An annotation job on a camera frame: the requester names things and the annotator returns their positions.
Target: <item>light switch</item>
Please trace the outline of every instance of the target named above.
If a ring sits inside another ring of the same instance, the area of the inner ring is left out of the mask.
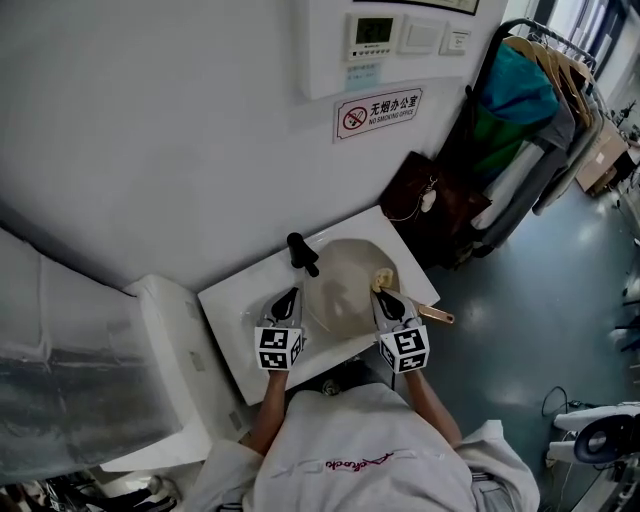
[[[433,46],[438,37],[438,31],[431,27],[411,25],[407,46]]]
[[[471,31],[463,28],[454,28],[447,24],[440,55],[464,55],[467,52],[467,44],[471,38]]]
[[[405,16],[398,53],[432,53],[438,49],[444,32],[443,21]]]

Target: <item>handbag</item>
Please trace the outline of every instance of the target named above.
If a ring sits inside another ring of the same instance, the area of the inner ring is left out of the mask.
[[[461,176],[410,152],[380,197],[385,216],[423,268],[451,266],[469,223],[491,204]]]

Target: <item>cardboard box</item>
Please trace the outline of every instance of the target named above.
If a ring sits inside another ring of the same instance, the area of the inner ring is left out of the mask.
[[[602,132],[589,149],[585,165],[576,175],[582,190],[589,190],[627,149],[629,145],[620,137],[616,126],[605,119]]]
[[[616,175],[616,168],[609,167],[609,169],[607,169],[607,171],[602,176],[600,176],[598,181],[596,181],[593,184],[593,186],[589,189],[589,195],[596,196],[600,192],[602,192],[606,188],[606,186],[609,184],[609,182],[615,177],[615,175]]]

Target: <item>wooden handle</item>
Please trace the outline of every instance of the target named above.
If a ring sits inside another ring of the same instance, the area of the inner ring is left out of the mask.
[[[456,321],[456,317],[451,313],[446,313],[445,311],[440,311],[439,309],[425,306],[424,304],[418,305],[418,314],[421,316],[426,316],[427,318],[439,320],[440,322],[444,322],[445,324],[449,325]]]

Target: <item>green cloth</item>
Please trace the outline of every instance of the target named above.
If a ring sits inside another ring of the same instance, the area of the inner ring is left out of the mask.
[[[495,117],[477,105],[473,142],[476,150],[472,181],[483,186],[491,183],[515,157],[522,142],[548,123],[547,119],[517,124]]]

